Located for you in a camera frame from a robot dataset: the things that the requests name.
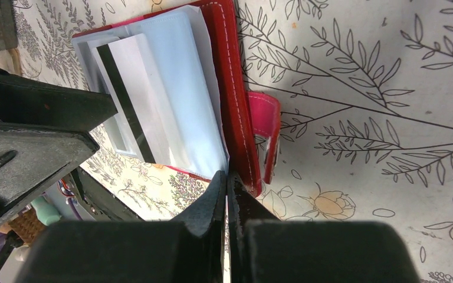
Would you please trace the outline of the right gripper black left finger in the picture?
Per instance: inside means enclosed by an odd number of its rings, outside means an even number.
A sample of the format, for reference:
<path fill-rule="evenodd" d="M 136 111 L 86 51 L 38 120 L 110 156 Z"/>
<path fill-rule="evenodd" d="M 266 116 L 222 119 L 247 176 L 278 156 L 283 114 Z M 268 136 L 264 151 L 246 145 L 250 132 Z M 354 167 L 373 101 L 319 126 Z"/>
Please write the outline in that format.
<path fill-rule="evenodd" d="M 64 221 L 32 246 L 17 282 L 222 282 L 227 177 L 168 221 Z"/>

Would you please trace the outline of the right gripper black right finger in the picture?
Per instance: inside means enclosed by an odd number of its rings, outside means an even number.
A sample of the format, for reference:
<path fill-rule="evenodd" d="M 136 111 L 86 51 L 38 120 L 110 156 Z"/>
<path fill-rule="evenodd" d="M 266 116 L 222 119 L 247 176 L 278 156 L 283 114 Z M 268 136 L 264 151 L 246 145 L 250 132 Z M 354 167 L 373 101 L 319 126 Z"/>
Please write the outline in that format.
<path fill-rule="evenodd" d="M 380 222 L 281 221 L 228 177 L 232 282 L 419 282 L 395 230 Z"/>

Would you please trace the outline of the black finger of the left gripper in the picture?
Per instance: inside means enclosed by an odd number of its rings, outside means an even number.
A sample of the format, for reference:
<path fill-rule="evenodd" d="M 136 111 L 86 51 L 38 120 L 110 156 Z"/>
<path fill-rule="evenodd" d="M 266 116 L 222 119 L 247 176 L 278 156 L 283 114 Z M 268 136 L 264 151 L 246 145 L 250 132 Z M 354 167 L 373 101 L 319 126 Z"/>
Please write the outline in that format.
<path fill-rule="evenodd" d="M 110 95 L 60 87 L 0 68 L 0 121 L 90 131 L 117 114 Z"/>
<path fill-rule="evenodd" d="M 86 131 L 0 122 L 0 226 L 98 149 Z"/>

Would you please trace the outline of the red leather card holder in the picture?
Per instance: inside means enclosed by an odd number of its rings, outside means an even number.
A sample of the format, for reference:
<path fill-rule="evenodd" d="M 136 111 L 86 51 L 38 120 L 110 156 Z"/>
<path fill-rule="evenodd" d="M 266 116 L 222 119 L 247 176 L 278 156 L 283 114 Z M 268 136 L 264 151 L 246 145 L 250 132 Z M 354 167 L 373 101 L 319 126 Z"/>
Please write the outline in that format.
<path fill-rule="evenodd" d="M 135 33 L 130 28 L 144 19 L 179 10 L 198 14 L 200 11 L 210 36 L 212 54 L 199 51 L 201 62 L 211 59 L 219 87 L 219 108 L 226 134 L 226 146 L 231 154 L 230 168 L 238 172 L 247 191 L 254 197 L 262 192 L 262 184 L 271 183 L 277 155 L 281 120 L 279 101 L 264 93 L 249 92 L 242 82 L 241 58 L 237 40 L 237 21 L 233 1 L 196 1 L 186 5 L 156 11 L 119 23 L 74 34 L 71 40 L 75 53 L 84 71 L 91 91 L 106 93 L 99 68 L 91 50 L 103 40 L 122 39 Z M 117 153 L 139 157 L 136 139 L 124 112 L 119 106 L 118 114 L 104 122 L 106 132 Z M 255 135 L 268 139 L 264 172 L 261 173 L 258 153 L 255 149 Z"/>

